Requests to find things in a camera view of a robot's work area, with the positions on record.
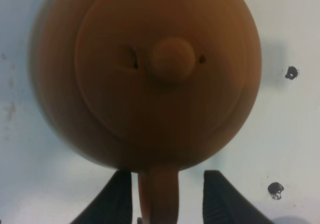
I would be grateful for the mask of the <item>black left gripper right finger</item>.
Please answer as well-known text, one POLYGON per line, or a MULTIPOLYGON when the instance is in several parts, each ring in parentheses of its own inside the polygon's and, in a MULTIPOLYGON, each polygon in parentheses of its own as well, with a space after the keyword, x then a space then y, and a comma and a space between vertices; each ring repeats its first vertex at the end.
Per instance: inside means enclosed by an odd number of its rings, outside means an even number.
POLYGON ((267 218, 217 170, 204 172, 204 223, 266 223, 267 218))

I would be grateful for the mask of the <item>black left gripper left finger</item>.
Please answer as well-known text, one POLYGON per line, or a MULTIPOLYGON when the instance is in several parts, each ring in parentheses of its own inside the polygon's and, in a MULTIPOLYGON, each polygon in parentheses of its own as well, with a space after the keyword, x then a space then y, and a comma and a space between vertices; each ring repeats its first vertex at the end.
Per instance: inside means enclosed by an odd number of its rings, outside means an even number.
POLYGON ((132 178, 129 171, 116 171, 98 196, 79 214, 75 224, 131 224, 132 178))

